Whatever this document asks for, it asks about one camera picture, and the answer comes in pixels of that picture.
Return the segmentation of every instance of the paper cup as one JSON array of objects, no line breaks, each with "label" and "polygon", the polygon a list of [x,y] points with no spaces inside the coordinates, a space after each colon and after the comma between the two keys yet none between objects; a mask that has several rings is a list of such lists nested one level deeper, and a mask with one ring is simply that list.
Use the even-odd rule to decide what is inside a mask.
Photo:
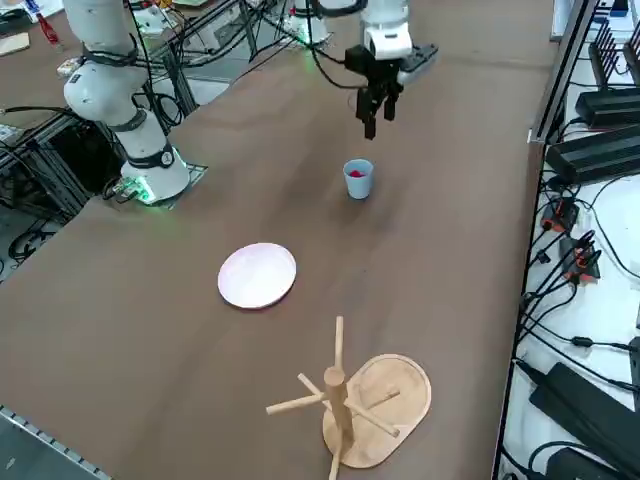
[{"label": "paper cup", "polygon": [[364,200],[369,196],[373,185],[373,164],[369,160],[350,160],[345,163],[343,173],[351,198]]}]

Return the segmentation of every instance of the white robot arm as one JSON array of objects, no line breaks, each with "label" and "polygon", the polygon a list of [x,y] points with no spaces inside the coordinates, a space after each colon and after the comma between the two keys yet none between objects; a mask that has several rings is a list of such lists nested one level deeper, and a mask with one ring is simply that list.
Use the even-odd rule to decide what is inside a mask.
[{"label": "white robot arm", "polygon": [[[64,86],[68,105],[82,118],[103,122],[118,137],[127,153],[121,174],[134,185],[138,200],[150,205],[174,197],[189,185],[189,170],[155,114],[133,103],[148,74],[135,66],[138,48],[122,0],[63,3],[86,58]],[[129,64],[122,60],[127,57]]]},{"label": "white robot arm", "polygon": [[[368,80],[368,86],[358,91],[356,116],[365,125],[365,136],[372,139],[377,110],[384,103],[385,118],[393,120],[403,86],[426,70],[437,48],[413,45],[408,0],[294,2],[302,25],[311,23],[314,43],[328,36],[320,16],[360,12],[362,44],[347,50],[345,67]],[[148,73],[137,63],[138,47],[129,33],[122,0],[63,0],[63,4],[85,57],[64,87],[67,103],[81,117],[104,123],[120,140],[127,154],[121,174],[134,185],[138,200],[153,204],[178,195],[189,185],[189,170],[155,114],[132,100]]]}]

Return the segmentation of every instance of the pink plate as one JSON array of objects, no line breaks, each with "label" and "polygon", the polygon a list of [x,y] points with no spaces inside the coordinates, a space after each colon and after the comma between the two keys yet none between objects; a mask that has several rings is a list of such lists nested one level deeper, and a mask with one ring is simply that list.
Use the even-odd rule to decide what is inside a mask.
[{"label": "pink plate", "polygon": [[296,278],[296,261],[275,243],[254,243],[236,250],[222,264],[218,290],[239,308],[273,305],[291,289]]}]

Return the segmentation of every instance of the wooden base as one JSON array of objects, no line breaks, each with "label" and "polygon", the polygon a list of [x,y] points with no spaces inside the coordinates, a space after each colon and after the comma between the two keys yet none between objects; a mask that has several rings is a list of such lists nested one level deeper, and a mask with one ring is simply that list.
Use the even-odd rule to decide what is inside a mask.
[{"label": "wooden base", "polygon": [[[371,412],[400,430],[397,438],[360,416],[353,418],[355,440],[343,453],[341,462],[352,468],[370,468],[382,463],[411,434],[431,406],[431,383],[424,370],[402,355],[379,355],[365,363],[347,383],[349,399],[367,408],[394,388],[400,394],[374,407]],[[322,421],[324,441],[331,453],[339,445],[335,419],[325,411]]]}]

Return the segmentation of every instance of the wooden mug tree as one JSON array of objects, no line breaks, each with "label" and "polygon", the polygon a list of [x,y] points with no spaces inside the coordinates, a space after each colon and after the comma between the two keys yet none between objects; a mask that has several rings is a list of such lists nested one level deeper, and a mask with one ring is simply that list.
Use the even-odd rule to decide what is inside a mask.
[{"label": "wooden mug tree", "polygon": [[[374,357],[347,381],[343,333],[344,320],[338,317],[335,362],[324,372],[324,392],[301,373],[298,379],[312,395],[267,407],[267,414],[273,415],[324,404],[323,434],[333,453],[330,480],[337,478],[340,463],[370,468],[383,462],[425,417],[431,404],[431,385],[424,370],[401,355]],[[353,399],[358,396],[359,402]],[[369,400],[366,406],[365,397]],[[384,410],[386,418],[373,413],[376,407]]]}]

